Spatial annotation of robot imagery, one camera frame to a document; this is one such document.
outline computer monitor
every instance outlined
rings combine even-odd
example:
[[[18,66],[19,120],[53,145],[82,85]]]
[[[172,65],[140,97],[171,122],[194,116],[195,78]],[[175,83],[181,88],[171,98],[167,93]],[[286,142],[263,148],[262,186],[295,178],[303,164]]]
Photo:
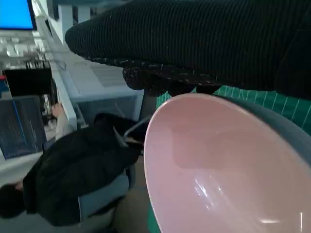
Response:
[[[0,30],[36,31],[32,0],[0,0]]]

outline black corduroy fabric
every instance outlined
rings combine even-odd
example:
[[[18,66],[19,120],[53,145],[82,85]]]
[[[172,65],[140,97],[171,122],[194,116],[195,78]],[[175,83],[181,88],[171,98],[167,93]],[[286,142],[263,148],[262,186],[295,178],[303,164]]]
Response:
[[[189,84],[275,90],[309,5],[310,0],[135,0],[75,25],[65,39],[74,53],[103,64],[140,67],[165,78],[162,69],[174,66],[181,72],[173,79]]]

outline black jacket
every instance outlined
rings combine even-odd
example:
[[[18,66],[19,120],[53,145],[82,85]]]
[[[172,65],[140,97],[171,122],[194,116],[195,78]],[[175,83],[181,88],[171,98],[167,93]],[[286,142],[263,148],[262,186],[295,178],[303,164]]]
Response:
[[[23,180],[27,213],[54,226],[80,222],[78,198],[111,183],[139,153],[121,148],[105,120],[59,139]]]
[[[134,0],[65,40],[156,96],[229,85],[311,100],[310,15],[310,0]]]

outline green grid mat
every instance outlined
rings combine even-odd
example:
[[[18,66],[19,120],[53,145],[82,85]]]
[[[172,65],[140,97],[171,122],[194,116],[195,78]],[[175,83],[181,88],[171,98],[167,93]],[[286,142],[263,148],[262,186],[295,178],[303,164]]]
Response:
[[[311,135],[311,101],[286,97],[276,92],[246,91],[229,86],[221,87],[215,95],[232,97],[264,106],[286,117]],[[157,98],[157,108],[170,98],[171,96],[167,93]],[[148,212],[148,228],[151,233],[160,233],[151,205]]]

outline chair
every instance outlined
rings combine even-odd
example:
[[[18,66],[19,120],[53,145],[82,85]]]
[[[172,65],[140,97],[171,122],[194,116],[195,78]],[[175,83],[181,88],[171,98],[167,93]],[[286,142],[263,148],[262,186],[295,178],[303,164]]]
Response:
[[[127,136],[139,126],[149,121],[150,118],[150,116],[144,118],[136,125],[128,129],[123,136],[121,136],[114,128],[115,136],[120,146],[128,147],[126,143]],[[110,185],[80,197],[79,207],[81,222],[113,201],[126,196],[129,190],[131,190],[135,185],[135,175],[135,166],[131,166],[126,169],[124,173],[118,176]]]

